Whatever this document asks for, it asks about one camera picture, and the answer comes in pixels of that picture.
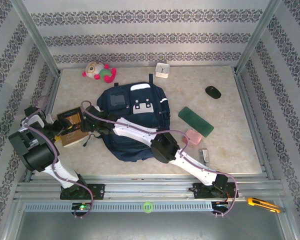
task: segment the green tape roll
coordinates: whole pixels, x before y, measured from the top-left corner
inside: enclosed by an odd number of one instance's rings
[[[146,201],[146,202],[143,204],[143,211],[144,211],[146,214],[151,213],[153,210],[154,210],[154,205],[153,205],[152,202]]]

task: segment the marble surface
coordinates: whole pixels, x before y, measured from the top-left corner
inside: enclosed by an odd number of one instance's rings
[[[83,69],[64,69],[61,75],[52,114],[80,106],[83,100],[97,102],[101,93],[112,87],[101,80],[82,77]],[[115,82],[120,85],[148,81],[154,67],[123,67],[117,69]],[[201,146],[208,149],[209,166],[227,173],[261,173],[261,167],[250,134],[244,109],[230,66],[171,67],[168,78],[153,77],[153,82],[163,88],[170,106],[170,129],[186,132],[190,126],[178,117],[187,106],[214,126]],[[222,93],[213,99],[205,92],[215,86]],[[182,137],[172,134],[180,146]],[[134,175],[134,174],[187,174],[183,169],[163,164],[154,158],[145,161],[123,162],[116,159],[101,139],[92,137],[69,147],[56,143],[63,164],[82,175]],[[198,148],[186,150],[198,159]]]

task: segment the backpack strap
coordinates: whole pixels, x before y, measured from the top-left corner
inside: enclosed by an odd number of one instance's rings
[[[149,83],[150,84],[154,83],[154,75],[152,73],[149,73]]]

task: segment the pink sponge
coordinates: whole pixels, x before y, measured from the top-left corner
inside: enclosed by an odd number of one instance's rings
[[[192,129],[189,129],[188,131],[186,131],[185,135],[189,138],[189,145],[191,147],[198,146],[202,139],[202,135]],[[186,137],[183,137],[182,141],[184,143],[187,143]]]

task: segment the book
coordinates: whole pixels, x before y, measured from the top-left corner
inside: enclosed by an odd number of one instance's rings
[[[57,115],[58,120],[60,119],[67,119],[72,124],[72,127],[68,128],[67,130],[63,131],[61,134],[61,142],[62,146],[68,147],[73,144],[76,144],[86,136],[89,135],[88,132],[82,132],[80,128],[80,122],[83,119],[81,108],[76,107],[71,110],[59,113]]]

